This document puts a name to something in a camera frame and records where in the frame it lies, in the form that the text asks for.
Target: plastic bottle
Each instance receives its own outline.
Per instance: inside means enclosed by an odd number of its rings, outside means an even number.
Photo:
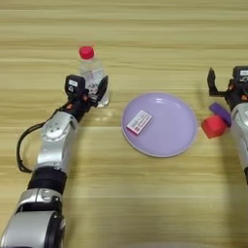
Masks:
[[[97,93],[98,85],[106,76],[103,64],[100,59],[95,56],[93,47],[82,46],[79,49],[81,64],[79,73],[85,78],[86,88],[89,90],[89,95],[93,96]],[[102,101],[98,104],[98,108],[107,106],[109,103],[109,91],[107,90]]]

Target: wooden table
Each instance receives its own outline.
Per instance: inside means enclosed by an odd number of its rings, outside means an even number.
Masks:
[[[248,64],[247,11],[246,0],[1,1],[0,232],[30,178],[16,167],[18,137],[64,103],[79,46],[96,45],[110,104],[80,127],[64,194],[66,247],[247,247],[247,186],[230,132],[207,139],[199,128],[187,152],[156,159],[120,129],[127,103],[146,92],[180,97],[200,126],[215,101],[208,68],[226,89],[233,67]],[[24,144],[29,165],[39,141],[38,132]]]

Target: red cube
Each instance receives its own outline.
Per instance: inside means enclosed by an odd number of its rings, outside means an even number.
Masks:
[[[213,115],[201,124],[202,129],[209,139],[221,136],[225,133],[227,125],[219,115]]]

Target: purple object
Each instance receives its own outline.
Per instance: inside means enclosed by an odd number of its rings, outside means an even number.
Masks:
[[[152,119],[136,136],[127,129],[127,124],[140,110],[151,114]],[[148,93],[134,99],[125,108],[121,124],[125,138],[135,149],[156,157],[184,152],[198,130],[193,111],[180,99],[164,93]]]
[[[224,121],[225,123],[231,127],[232,125],[232,119],[231,119],[231,115],[228,111],[226,111],[221,105],[214,103],[212,105],[209,106],[209,109],[219,115]]]

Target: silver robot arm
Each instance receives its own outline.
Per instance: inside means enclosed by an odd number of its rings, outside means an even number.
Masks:
[[[69,102],[57,110],[42,129],[42,147],[28,188],[18,201],[1,238],[1,248],[62,248],[65,218],[62,195],[78,123],[101,101],[108,77],[89,99],[83,77],[68,76],[65,90]]]
[[[248,104],[239,104],[232,110],[232,135],[235,138],[240,164],[248,178]]]
[[[225,97],[232,113],[231,132],[235,139],[240,164],[248,184],[248,66],[233,68],[228,90],[219,91],[215,85],[215,73],[208,73],[210,96]]]

